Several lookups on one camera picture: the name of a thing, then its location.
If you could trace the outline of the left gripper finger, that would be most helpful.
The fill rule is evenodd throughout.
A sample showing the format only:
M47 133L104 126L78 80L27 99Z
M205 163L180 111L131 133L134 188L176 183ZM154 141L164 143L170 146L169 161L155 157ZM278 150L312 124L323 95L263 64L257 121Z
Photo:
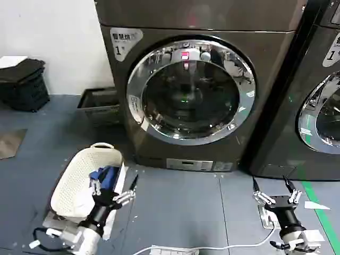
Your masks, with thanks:
M101 195L101 183L103 181L103 177L100 174L91 174L91 188L93 196Z
M114 208L122 208L128 203L130 203L135 198L138 179L139 179L139 176L137 175L134 178L132 184L130 185L129 190L113 198Z

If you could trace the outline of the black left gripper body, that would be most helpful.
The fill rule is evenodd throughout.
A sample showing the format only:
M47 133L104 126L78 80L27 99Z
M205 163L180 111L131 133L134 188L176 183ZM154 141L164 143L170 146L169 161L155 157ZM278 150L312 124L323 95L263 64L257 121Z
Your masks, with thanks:
M113 200L118 195L111 190L101 190L100 195L93 195L95 205L84 220L84 226L94 230L99 236L103 236L109 214L113 210L120 209L120 204Z

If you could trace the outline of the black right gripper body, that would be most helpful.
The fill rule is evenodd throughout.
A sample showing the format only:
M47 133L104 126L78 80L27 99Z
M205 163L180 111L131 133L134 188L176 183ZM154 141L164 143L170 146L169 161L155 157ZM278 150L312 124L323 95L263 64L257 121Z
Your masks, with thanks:
M295 215L295 209L297 204L289 203L289 196L279 195L273 196L276 201L275 204L265 204L265 209L274 213L278 219L280 225L280 235L290 234L296 231L304 231L305 227L302 226L301 222Z

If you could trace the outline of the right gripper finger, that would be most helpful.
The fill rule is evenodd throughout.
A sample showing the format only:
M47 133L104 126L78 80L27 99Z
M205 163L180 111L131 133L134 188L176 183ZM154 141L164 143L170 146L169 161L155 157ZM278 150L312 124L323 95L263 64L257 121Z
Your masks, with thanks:
M263 193L256 181L255 177L252 177L253 180L253 197L254 199L261 205L274 205L275 199Z
M293 184L293 182L289 180L285 175L283 175L283 179L288 191L290 192L288 203L298 205L302 192L298 190Z

